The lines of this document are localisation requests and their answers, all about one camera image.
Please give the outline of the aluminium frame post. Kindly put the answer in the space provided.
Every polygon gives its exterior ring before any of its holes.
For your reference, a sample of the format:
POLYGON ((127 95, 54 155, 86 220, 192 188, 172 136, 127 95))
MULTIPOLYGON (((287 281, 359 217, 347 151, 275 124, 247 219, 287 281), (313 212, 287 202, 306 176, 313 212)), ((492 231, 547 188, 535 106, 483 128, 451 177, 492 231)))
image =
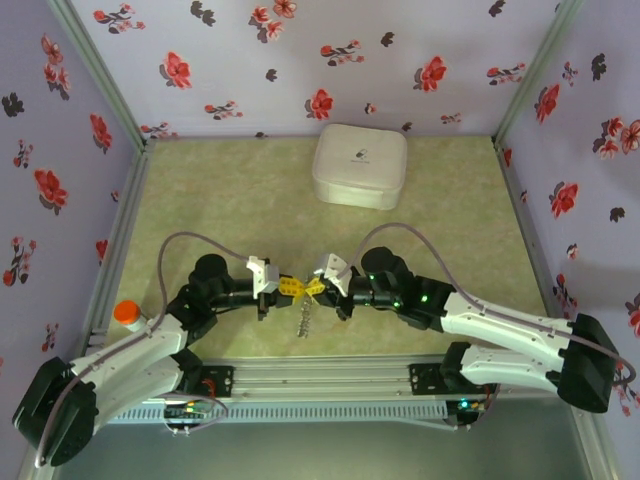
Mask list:
POLYGON ((128 139, 137 151, 144 152, 146 140, 139 133, 131 110, 70 0, 46 0, 46 3, 76 48, 128 139))
POLYGON ((44 465, 35 466, 35 460, 26 458, 23 461, 17 480, 60 480, 61 470, 58 467, 44 465))
POLYGON ((549 63, 560 50, 571 30, 578 12, 585 0, 559 0, 553 21, 545 33, 533 60, 527 67, 524 79, 517 88, 509 106, 492 136, 495 148, 506 138, 517 118, 525 109, 525 103, 532 95, 537 82, 543 77, 549 63))
POLYGON ((622 480, 605 421, 600 415, 575 407, 571 414, 591 480, 622 480))

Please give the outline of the aluminium frame side rail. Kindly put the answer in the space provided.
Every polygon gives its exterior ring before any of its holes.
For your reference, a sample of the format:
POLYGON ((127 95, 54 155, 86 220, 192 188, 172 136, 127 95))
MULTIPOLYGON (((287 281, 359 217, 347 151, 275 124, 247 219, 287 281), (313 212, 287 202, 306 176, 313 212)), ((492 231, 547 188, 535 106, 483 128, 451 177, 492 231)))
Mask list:
POLYGON ((118 203, 118 211, 111 230, 106 254, 92 293, 86 320, 80 337, 79 352, 105 343, 124 264, 133 234, 136 216, 143 196, 156 141, 148 141, 131 164, 118 203))
POLYGON ((524 188, 514 173, 513 163, 507 165, 504 156, 505 148, 497 141, 495 136, 491 137, 491 141, 500 164, 543 305, 548 314, 557 314, 559 313, 559 308, 556 305, 555 297, 552 295, 553 280, 551 278, 551 271, 549 270, 544 251, 541 249, 542 244, 533 223, 529 203, 521 200, 521 194, 524 192, 524 188))

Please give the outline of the white zippered case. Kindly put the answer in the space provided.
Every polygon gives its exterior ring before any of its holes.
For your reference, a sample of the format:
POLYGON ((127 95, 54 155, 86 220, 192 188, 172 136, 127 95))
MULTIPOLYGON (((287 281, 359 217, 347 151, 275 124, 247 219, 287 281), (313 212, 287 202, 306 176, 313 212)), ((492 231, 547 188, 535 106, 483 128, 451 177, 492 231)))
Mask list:
POLYGON ((404 187, 407 157, 407 139, 398 132, 330 124, 314 155, 314 193, 330 204, 392 210, 404 187))

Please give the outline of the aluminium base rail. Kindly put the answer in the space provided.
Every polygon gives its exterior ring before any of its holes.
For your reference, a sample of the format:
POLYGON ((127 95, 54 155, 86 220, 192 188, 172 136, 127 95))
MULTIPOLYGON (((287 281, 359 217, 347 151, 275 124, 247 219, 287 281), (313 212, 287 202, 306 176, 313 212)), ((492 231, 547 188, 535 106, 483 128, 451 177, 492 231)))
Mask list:
POLYGON ((230 399, 247 402, 386 401, 412 396, 410 366, 442 354, 209 359, 233 369, 230 399))

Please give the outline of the orange capped white bottle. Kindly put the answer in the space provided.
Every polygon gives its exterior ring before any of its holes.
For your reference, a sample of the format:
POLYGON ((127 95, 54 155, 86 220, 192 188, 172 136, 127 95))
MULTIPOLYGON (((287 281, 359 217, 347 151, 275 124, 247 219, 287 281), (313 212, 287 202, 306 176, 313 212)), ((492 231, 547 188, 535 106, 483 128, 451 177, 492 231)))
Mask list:
POLYGON ((119 302, 113 309, 113 319, 131 332, 141 330, 147 323, 139 305, 132 300, 119 302))

